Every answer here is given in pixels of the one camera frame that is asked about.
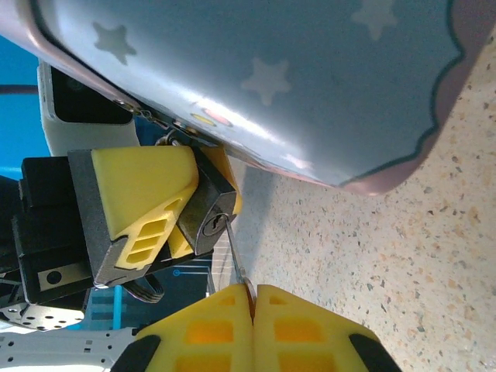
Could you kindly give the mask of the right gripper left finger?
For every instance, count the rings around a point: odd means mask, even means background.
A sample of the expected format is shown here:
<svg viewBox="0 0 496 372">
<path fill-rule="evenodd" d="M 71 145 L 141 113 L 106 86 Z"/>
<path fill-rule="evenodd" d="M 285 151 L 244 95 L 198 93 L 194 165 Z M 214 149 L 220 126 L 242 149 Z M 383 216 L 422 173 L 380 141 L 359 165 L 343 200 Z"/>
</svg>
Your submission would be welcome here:
<svg viewBox="0 0 496 372">
<path fill-rule="evenodd" d="M 230 285 L 142 328 L 112 372 L 254 372 L 246 287 Z"/>
</svg>

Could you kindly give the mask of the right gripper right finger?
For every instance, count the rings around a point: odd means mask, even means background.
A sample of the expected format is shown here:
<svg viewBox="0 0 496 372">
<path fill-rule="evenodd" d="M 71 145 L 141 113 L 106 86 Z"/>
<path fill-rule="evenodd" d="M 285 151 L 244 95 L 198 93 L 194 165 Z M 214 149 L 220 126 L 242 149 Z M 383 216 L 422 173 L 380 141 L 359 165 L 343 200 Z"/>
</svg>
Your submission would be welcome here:
<svg viewBox="0 0 496 372">
<path fill-rule="evenodd" d="M 254 372 L 401 372 L 367 327 L 272 285 L 257 291 Z"/>
</svg>

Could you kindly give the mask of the small metal key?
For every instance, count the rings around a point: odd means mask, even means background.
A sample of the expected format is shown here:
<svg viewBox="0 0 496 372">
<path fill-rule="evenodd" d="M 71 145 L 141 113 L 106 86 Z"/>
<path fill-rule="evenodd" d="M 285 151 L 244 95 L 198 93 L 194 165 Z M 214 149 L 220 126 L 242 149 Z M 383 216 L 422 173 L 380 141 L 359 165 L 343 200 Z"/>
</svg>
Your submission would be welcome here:
<svg viewBox="0 0 496 372">
<path fill-rule="evenodd" d="M 229 239 L 229 246 L 232 254 L 232 261 L 236 275 L 236 282 L 238 284 L 243 284 L 245 286 L 248 302 L 253 308 L 255 308 L 257 293 L 253 287 L 253 284 L 251 283 L 251 280 L 247 276 L 246 269 L 242 265 L 240 255 L 237 252 L 236 243 L 234 240 L 233 228 L 229 219 L 226 220 L 226 232 Z"/>
</svg>

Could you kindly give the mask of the blue cartoon tin box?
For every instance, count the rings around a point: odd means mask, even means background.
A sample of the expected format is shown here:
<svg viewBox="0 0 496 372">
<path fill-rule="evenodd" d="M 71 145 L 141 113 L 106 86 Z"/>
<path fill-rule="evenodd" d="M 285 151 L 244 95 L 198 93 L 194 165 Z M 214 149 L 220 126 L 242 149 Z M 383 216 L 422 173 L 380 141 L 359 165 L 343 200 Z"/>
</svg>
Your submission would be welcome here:
<svg viewBox="0 0 496 372">
<path fill-rule="evenodd" d="M 362 195 L 434 147 L 496 0 L 0 0 L 0 36 L 115 105 Z"/>
</svg>

